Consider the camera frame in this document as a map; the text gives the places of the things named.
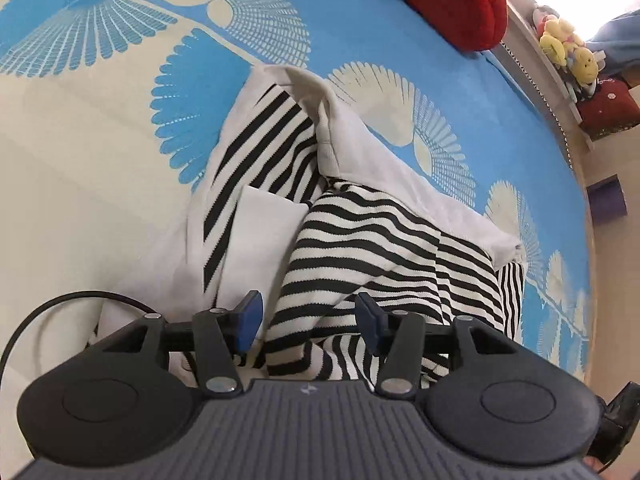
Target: round pad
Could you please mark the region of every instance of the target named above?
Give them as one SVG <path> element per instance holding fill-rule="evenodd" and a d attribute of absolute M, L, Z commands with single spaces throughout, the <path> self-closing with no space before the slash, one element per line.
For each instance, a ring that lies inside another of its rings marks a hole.
<path fill-rule="evenodd" d="M 552 393 L 527 381 L 505 381 L 487 387 L 480 402 L 496 418 L 516 424 L 538 422 L 556 408 Z"/>
<path fill-rule="evenodd" d="M 600 421 L 588 388 L 535 356 L 495 355 L 463 365 L 418 403 L 455 447 L 509 466 L 543 466 L 578 456 Z"/>
<path fill-rule="evenodd" d="M 54 462 L 106 467 L 149 456 L 191 418 L 189 389 L 137 354 L 98 352 L 32 383 L 18 424 L 32 449 Z"/>

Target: plush toy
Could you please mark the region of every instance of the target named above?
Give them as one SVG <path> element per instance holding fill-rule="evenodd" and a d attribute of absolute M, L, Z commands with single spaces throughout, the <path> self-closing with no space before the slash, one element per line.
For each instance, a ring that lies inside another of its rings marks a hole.
<path fill-rule="evenodd" d="M 545 32 L 551 34 L 557 40 L 560 40 L 562 44 L 575 44 L 577 46 L 584 46 L 584 41 L 580 36 L 574 34 L 575 27 L 567 20 L 559 18 L 558 20 L 546 20 Z"/>
<path fill-rule="evenodd" d="M 598 78 L 598 62 L 591 50 L 577 46 L 567 56 L 567 66 L 581 86 L 589 86 Z"/>
<path fill-rule="evenodd" d="M 545 33 L 545 23 L 548 22 L 548 20 L 557 19 L 558 17 L 555 14 L 549 14 L 540 7 L 536 8 L 533 11 L 533 24 L 536 27 L 536 34 L 538 35 L 538 39 L 542 38 L 542 35 Z"/>
<path fill-rule="evenodd" d="M 540 48 L 551 63 L 556 66 L 566 66 L 566 54 L 560 40 L 545 32 L 540 38 Z"/>

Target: black device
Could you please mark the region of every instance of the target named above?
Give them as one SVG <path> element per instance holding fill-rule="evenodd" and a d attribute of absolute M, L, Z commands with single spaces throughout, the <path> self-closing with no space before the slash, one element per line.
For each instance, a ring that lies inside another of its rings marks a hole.
<path fill-rule="evenodd" d="M 386 356 L 365 381 L 255 380 L 233 355 L 262 320 L 250 292 L 191 322 L 153 312 L 34 381 L 18 424 L 35 460 L 18 480 L 460 479 L 586 480 L 640 414 L 630 383 L 609 405 L 580 381 L 470 316 L 452 326 L 355 303 L 367 349 Z M 197 388 L 167 371 L 194 352 Z M 450 373 L 420 389 L 423 355 Z"/>

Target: logo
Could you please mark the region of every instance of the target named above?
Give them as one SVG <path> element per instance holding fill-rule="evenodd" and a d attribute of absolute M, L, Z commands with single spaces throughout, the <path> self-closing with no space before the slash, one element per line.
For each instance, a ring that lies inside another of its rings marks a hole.
<path fill-rule="evenodd" d="M 313 395 L 318 391 L 318 389 L 313 386 L 313 384 L 307 383 L 306 386 L 302 386 L 302 388 L 300 388 L 300 391 L 305 395 Z"/>

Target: bed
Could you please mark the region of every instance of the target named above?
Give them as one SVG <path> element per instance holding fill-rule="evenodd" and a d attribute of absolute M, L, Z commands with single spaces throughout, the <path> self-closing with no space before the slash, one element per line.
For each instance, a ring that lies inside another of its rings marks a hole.
<path fill-rule="evenodd" d="M 50 297 L 113 286 L 171 224 L 260 62 L 327 78 L 396 156 L 518 235 L 518 338 L 584 377 L 582 190 L 496 57 L 459 53 L 401 0 L 0 0 L 0 340 Z M 30 380 L 96 319 L 64 309 L 13 368 Z"/>

